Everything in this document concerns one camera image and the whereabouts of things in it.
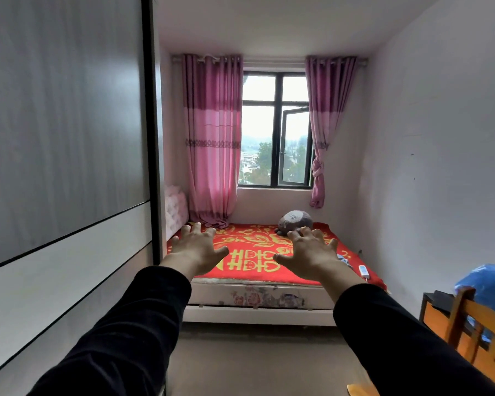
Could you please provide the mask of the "person's right forearm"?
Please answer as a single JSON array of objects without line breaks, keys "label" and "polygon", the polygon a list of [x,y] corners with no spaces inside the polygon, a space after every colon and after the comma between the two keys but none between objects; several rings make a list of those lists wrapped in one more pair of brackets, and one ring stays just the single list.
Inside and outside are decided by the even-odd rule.
[{"label": "person's right forearm", "polygon": [[381,396],[495,396],[495,384],[381,288],[334,259],[314,265],[333,318]]}]

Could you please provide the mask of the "wooden chair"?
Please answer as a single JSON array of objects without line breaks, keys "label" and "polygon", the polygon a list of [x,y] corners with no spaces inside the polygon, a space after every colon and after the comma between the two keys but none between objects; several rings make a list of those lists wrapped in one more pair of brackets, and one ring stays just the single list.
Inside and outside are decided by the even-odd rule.
[{"label": "wooden chair", "polygon": [[475,288],[458,290],[444,340],[495,383],[495,311],[474,298]]}]

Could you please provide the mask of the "person's left hand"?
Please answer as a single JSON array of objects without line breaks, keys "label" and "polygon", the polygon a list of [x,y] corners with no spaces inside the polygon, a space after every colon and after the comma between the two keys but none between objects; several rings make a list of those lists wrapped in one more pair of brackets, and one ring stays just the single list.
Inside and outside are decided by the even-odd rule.
[{"label": "person's left hand", "polygon": [[213,244],[216,229],[209,227],[199,239],[192,239],[191,227],[182,227],[177,246],[161,262],[161,266],[178,271],[189,281],[216,267],[211,266],[211,254],[216,250]]}]

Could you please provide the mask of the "white bed frame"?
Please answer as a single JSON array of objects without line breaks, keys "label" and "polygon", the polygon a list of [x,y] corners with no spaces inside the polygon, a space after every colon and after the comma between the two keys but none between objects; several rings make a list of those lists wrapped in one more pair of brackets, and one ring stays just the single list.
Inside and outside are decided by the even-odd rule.
[{"label": "white bed frame", "polygon": [[336,326],[331,310],[188,305],[183,320],[213,324]]}]

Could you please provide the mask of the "black framed window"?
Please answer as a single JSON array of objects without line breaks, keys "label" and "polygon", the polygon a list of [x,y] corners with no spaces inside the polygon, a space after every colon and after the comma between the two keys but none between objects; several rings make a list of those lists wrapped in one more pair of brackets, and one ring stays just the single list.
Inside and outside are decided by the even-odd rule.
[{"label": "black framed window", "polygon": [[314,158],[304,72],[244,71],[240,188],[311,189]]}]

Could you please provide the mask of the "orange cabinet with black top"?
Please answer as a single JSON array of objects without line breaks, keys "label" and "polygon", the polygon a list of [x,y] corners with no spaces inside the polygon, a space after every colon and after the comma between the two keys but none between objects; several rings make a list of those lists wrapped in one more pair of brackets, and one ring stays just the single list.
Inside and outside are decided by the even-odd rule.
[{"label": "orange cabinet with black top", "polygon": [[[420,310],[420,322],[435,332],[438,337],[444,338],[449,324],[450,311],[453,306],[454,295],[438,290],[423,293]],[[469,340],[474,327],[465,322],[457,351],[465,356],[468,351]],[[495,381],[495,361],[489,353],[489,342],[480,340],[473,365],[482,373]]]}]

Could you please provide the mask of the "tied pink curtain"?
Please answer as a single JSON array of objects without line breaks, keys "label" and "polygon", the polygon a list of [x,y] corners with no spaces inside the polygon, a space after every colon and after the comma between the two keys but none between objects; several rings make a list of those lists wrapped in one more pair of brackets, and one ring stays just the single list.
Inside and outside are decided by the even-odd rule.
[{"label": "tied pink curtain", "polygon": [[305,61],[309,117],[312,132],[313,186],[310,206],[325,202],[324,160],[349,98],[358,68],[358,57],[316,57]]}]

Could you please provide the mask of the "grey plush toy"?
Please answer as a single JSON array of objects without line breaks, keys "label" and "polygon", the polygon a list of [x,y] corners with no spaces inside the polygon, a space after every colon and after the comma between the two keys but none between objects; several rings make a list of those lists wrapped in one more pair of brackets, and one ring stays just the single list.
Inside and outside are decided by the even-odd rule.
[{"label": "grey plush toy", "polygon": [[303,227],[308,227],[310,230],[313,229],[312,217],[307,212],[293,210],[281,217],[274,232],[279,236],[286,237],[291,231],[301,234]]}]

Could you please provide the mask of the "person's right hand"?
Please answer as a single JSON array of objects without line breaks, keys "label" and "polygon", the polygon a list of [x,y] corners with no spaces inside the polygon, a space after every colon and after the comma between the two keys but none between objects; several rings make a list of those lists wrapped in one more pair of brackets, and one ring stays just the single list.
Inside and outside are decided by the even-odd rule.
[{"label": "person's right hand", "polygon": [[288,233],[294,256],[294,268],[290,271],[302,279],[322,284],[335,277],[341,262],[325,242],[323,232],[318,229],[312,232],[315,235],[315,242],[312,244],[304,243],[302,234],[296,231]]}]

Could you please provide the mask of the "grey sliding door wardrobe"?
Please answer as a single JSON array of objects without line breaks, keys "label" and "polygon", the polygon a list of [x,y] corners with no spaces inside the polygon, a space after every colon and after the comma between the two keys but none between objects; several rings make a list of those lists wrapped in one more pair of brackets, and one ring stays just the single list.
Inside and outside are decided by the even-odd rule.
[{"label": "grey sliding door wardrobe", "polygon": [[0,396],[152,264],[152,0],[0,0]]}]

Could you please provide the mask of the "person's left forearm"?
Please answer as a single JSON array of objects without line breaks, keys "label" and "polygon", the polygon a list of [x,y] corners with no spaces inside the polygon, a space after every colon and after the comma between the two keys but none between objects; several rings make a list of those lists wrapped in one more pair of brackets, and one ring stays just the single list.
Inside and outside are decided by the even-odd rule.
[{"label": "person's left forearm", "polygon": [[159,396],[194,271],[190,260],[171,256],[140,270],[121,299],[27,396]]}]

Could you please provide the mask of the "wide pink curtain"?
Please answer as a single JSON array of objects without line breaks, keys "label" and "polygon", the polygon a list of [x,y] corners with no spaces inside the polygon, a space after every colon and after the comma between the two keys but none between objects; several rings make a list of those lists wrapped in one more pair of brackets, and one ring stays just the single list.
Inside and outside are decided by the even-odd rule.
[{"label": "wide pink curtain", "polygon": [[223,229],[237,203],[243,58],[181,57],[189,217]]}]

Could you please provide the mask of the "pink tufted headboard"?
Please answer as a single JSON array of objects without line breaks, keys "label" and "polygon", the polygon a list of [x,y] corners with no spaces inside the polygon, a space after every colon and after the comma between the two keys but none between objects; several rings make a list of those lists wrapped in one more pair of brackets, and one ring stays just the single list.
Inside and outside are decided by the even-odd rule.
[{"label": "pink tufted headboard", "polygon": [[165,220],[167,241],[189,221],[187,196],[179,186],[165,189]]}]

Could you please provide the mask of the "floral mattress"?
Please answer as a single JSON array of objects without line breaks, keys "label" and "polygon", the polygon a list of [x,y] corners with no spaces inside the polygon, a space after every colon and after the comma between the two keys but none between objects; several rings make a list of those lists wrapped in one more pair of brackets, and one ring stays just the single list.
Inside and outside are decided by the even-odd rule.
[{"label": "floral mattress", "polygon": [[190,305],[273,309],[332,310],[334,302],[320,285],[196,278]]}]

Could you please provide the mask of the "blue plastic bag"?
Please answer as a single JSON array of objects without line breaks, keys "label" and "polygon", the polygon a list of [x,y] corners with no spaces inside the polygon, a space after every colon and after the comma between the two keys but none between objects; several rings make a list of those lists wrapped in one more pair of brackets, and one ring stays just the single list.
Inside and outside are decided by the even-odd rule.
[{"label": "blue plastic bag", "polygon": [[456,296],[460,289],[472,287],[475,289],[475,302],[495,311],[495,265],[484,264],[472,270],[459,280],[454,287]]}]

